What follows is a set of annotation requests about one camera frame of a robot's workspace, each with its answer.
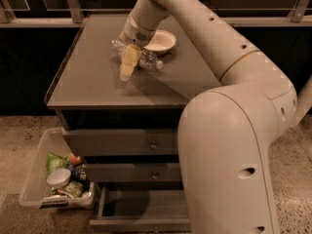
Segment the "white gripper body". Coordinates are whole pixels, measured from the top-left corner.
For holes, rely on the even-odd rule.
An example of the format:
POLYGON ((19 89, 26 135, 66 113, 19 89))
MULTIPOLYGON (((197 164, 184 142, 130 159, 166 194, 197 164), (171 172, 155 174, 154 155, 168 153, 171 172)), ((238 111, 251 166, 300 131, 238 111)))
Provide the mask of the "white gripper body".
POLYGON ((154 35, 155 30, 149 30, 141 27, 134 20, 133 15, 129 14, 125 21, 123 30, 119 34, 119 38, 127 43, 133 43, 143 48, 149 44, 154 35))

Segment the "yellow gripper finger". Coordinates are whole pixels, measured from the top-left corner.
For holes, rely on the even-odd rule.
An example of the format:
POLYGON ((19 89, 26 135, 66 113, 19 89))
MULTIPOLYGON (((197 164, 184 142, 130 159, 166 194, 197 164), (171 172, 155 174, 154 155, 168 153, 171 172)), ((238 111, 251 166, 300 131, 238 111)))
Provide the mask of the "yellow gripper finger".
POLYGON ((131 78, 141 53, 142 49, 135 44, 130 44, 124 49, 120 65, 120 79, 122 81, 128 81, 131 78))

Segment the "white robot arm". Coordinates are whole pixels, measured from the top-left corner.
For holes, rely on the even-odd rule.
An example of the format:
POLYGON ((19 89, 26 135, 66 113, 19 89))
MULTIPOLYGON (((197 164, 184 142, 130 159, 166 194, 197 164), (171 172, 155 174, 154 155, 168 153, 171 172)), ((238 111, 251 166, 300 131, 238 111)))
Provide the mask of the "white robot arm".
POLYGON ((260 49, 199 0, 137 0, 122 31, 146 46, 173 16, 220 85, 183 109, 177 149, 192 234, 281 234, 268 149, 311 102, 260 49))

